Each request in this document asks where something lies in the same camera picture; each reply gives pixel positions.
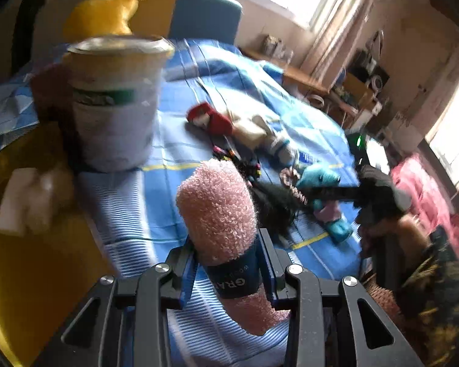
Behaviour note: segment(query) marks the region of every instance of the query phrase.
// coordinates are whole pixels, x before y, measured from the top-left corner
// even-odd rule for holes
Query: person
[[[361,224],[361,215],[357,218]],[[404,253],[402,285],[393,293],[402,330],[426,367],[445,365],[459,344],[459,260],[441,227],[428,235],[411,214],[359,228],[363,257],[393,234]]]

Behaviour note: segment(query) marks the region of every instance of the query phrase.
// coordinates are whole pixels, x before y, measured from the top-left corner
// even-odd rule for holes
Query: teal plush toy
[[[340,177],[336,172],[321,163],[314,163],[305,168],[296,187],[298,190],[305,190],[321,186],[338,186],[339,183]],[[342,217],[338,202],[323,203],[321,200],[314,200],[313,211],[334,242],[341,243],[353,233],[352,225]]]

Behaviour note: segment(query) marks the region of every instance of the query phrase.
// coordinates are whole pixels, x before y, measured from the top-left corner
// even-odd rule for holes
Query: white jar
[[[143,164],[149,156],[162,70],[173,54],[163,38],[103,36],[69,48],[73,116],[85,162],[102,172]]]

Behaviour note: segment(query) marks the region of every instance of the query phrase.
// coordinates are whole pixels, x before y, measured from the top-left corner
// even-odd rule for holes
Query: silver bolt
[[[114,276],[102,276],[100,278],[100,284],[103,286],[110,286],[112,283],[114,283]]]
[[[302,266],[298,264],[292,264],[287,267],[287,271],[292,274],[302,273],[303,270]]]
[[[167,273],[170,270],[169,264],[157,264],[155,265],[155,270],[158,273]]]
[[[355,287],[358,283],[357,279],[355,277],[352,277],[352,276],[345,276],[344,277],[344,283],[346,286],[349,286],[349,287]]]

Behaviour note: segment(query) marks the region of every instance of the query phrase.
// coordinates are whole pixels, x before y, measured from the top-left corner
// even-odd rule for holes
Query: yellow stuffed animal
[[[82,1],[65,22],[65,41],[74,43],[99,35],[130,35],[128,21],[137,7],[138,0]]]

